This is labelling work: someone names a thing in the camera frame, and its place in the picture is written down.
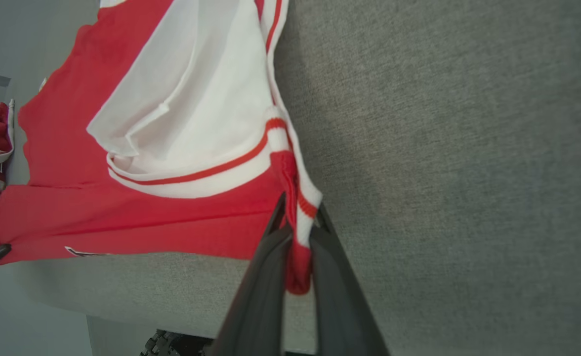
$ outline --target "red and white shirt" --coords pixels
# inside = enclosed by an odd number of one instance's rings
[[[78,31],[19,112],[31,179],[0,198],[1,263],[187,252],[250,259],[277,199],[309,288],[322,195],[280,96],[288,0],[126,0]]]

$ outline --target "red stripe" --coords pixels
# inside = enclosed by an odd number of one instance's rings
[[[299,207],[309,218],[314,219],[315,216],[317,216],[317,208],[310,201],[306,200],[301,189],[299,189],[299,194],[297,196],[297,204],[299,204]]]
[[[271,40],[273,39],[273,32],[275,32],[275,27],[277,27],[277,22],[280,20],[280,13],[282,12],[282,0],[277,0],[275,4],[275,18],[273,18],[273,25],[271,29],[268,30],[268,38],[266,38],[266,52],[268,53],[268,47],[271,45]]]
[[[156,179],[156,180],[134,180],[132,178],[124,177],[121,174],[115,172],[119,178],[128,180],[130,182],[134,182],[139,185],[158,185],[158,184],[173,184],[173,183],[183,183],[183,182],[191,182],[192,180],[198,180],[201,178],[206,178],[209,176],[213,176],[214,174],[218,174],[224,171],[228,171],[229,169],[238,167],[241,164],[249,162],[252,158],[257,156],[265,147],[268,142],[268,131],[272,129],[286,129],[286,122],[279,117],[270,119],[266,122],[266,128],[264,130],[264,135],[262,139],[259,140],[259,144],[255,146],[251,151],[246,153],[244,156],[238,157],[235,160],[229,161],[225,164],[218,165],[216,167],[205,169],[204,171],[188,174],[186,176],[180,177],[173,177],[173,178],[163,178],[163,179]]]

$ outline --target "gray fabric tablecloth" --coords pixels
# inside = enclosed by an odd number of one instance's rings
[[[275,54],[393,355],[581,355],[581,0],[297,0]],[[214,336],[247,262],[20,264],[38,300]],[[313,350],[313,300],[286,342]]]

